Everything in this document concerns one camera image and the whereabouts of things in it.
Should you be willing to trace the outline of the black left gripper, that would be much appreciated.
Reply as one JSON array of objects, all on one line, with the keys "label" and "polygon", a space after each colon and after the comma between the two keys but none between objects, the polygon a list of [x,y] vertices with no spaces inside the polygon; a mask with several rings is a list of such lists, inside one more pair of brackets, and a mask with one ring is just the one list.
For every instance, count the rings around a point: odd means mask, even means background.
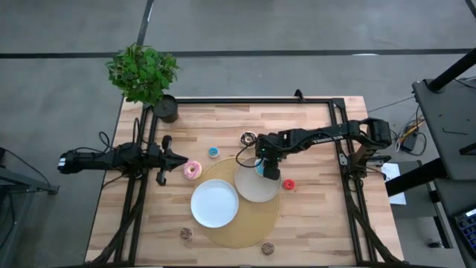
[{"label": "black left gripper", "polygon": [[[164,176],[164,171],[167,169],[167,157],[168,157],[168,150],[170,149],[170,145],[172,143],[172,137],[170,135],[166,135],[162,139],[161,146],[159,146],[156,142],[152,142],[148,146],[148,165],[149,168],[159,168],[160,171],[156,176],[156,182],[160,186],[166,185],[166,178]],[[187,164],[188,158],[186,156],[181,156],[177,153],[174,153],[170,150],[170,158],[173,161],[180,161],[180,162],[173,162],[170,165],[170,171],[180,167],[182,165]]]}]

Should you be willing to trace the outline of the large pink frosted donut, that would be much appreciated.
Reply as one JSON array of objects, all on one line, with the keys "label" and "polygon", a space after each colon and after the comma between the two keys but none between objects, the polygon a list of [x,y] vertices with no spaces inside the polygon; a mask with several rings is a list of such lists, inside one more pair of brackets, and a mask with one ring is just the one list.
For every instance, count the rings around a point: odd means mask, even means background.
[{"label": "large pink frosted donut", "polygon": [[202,174],[202,166],[198,161],[188,161],[184,165],[183,174],[186,179],[198,179]]}]

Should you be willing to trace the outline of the beige plate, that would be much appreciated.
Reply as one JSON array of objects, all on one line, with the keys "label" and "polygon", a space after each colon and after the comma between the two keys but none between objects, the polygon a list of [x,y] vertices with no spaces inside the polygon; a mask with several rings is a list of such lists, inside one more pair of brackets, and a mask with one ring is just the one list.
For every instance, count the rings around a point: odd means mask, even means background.
[{"label": "beige plate", "polygon": [[250,202],[268,202],[280,191],[282,177],[277,181],[259,176],[254,167],[256,157],[246,159],[243,167],[238,165],[234,176],[234,184],[239,194]]}]

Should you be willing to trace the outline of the black plant pot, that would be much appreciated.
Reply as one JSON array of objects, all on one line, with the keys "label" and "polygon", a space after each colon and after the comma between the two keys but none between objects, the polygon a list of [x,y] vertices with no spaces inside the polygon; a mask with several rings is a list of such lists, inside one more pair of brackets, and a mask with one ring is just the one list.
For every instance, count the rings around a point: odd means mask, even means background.
[{"label": "black plant pot", "polygon": [[165,123],[173,123],[179,117],[178,101],[172,95],[164,95],[152,108],[153,114]]}]

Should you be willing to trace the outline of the white plate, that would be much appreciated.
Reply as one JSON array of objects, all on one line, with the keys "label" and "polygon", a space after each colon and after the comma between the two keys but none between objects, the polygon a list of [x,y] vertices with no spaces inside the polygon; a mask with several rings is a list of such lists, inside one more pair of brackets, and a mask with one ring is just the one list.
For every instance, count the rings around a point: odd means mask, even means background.
[{"label": "white plate", "polygon": [[210,179],[193,192],[190,209],[202,226],[218,229],[228,225],[237,215],[239,197],[235,188],[225,180]]}]

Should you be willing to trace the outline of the round woven straw placemat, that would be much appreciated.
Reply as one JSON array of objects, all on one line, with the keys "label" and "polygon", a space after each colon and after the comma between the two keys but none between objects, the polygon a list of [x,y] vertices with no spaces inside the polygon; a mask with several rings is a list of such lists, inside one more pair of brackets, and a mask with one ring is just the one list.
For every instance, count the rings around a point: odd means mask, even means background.
[{"label": "round woven straw placemat", "polygon": [[242,197],[235,184],[234,176],[238,164],[234,159],[224,159],[209,167],[199,178],[196,188],[210,179],[229,182],[239,197],[239,208],[235,218],[226,226],[210,229],[199,225],[199,230],[212,242],[228,248],[245,248],[264,240],[274,229],[280,210],[279,193],[268,202],[250,202]]}]

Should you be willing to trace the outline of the green leafy plant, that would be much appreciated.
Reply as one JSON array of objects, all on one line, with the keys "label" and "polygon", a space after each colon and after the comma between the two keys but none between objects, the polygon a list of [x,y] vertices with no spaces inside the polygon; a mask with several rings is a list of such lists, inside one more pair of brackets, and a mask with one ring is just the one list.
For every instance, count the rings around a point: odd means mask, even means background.
[{"label": "green leafy plant", "polygon": [[164,98],[164,91],[178,80],[176,57],[135,43],[119,51],[106,63],[109,81],[128,102],[151,106]]}]

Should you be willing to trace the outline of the black power adapter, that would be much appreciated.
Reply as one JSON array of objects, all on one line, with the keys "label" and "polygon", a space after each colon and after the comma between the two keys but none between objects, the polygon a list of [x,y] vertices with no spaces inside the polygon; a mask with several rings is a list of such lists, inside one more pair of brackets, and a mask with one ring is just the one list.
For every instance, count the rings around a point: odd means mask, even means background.
[{"label": "black power adapter", "polygon": [[415,148],[417,137],[418,137],[417,133],[411,133],[407,135],[401,142],[400,150],[403,150],[405,152],[412,152]]}]

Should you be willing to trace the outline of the grey cart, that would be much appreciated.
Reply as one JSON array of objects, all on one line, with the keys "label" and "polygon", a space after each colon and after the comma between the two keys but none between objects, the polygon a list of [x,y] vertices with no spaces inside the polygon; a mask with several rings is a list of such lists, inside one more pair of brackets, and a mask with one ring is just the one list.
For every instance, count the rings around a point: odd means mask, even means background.
[{"label": "grey cart", "polygon": [[[2,164],[5,153],[37,172],[43,181],[8,170]],[[56,195],[59,188],[15,153],[0,147],[0,268],[8,268],[12,263],[36,193]]]}]

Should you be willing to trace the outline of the grey side table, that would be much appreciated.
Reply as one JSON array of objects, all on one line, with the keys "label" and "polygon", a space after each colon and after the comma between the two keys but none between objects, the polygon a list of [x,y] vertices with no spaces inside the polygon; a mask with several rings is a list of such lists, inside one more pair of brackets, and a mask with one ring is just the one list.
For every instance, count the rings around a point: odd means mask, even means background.
[{"label": "grey side table", "polygon": [[448,177],[476,179],[476,155],[460,153],[476,143],[476,79],[453,80],[441,93],[428,84],[417,81],[412,88]]}]

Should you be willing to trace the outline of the dark desk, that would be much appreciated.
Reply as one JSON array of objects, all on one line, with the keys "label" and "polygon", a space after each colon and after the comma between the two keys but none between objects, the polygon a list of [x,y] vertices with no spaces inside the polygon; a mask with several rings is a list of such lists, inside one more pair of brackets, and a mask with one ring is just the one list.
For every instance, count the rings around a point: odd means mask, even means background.
[{"label": "dark desk", "polygon": [[466,268],[476,268],[476,258],[464,245],[454,220],[458,214],[476,208],[476,180],[437,179],[434,184],[463,262]]}]

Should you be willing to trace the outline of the black pole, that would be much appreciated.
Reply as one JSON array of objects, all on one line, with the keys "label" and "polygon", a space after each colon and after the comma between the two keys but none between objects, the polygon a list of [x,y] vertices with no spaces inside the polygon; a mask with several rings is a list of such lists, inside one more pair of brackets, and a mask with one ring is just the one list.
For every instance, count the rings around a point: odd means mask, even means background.
[{"label": "black pole", "polygon": [[476,48],[473,48],[464,57],[445,70],[428,84],[428,89],[433,93],[441,93],[443,88],[455,80],[459,75],[476,64]]}]

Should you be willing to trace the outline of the black keyboard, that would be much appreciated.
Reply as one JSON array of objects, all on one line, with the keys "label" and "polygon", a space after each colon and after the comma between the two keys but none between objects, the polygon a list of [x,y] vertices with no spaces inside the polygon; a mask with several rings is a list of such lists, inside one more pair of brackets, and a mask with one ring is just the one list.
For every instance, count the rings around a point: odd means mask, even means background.
[{"label": "black keyboard", "polygon": [[464,245],[476,258],[476,208],[458,214],[454,220]]}]

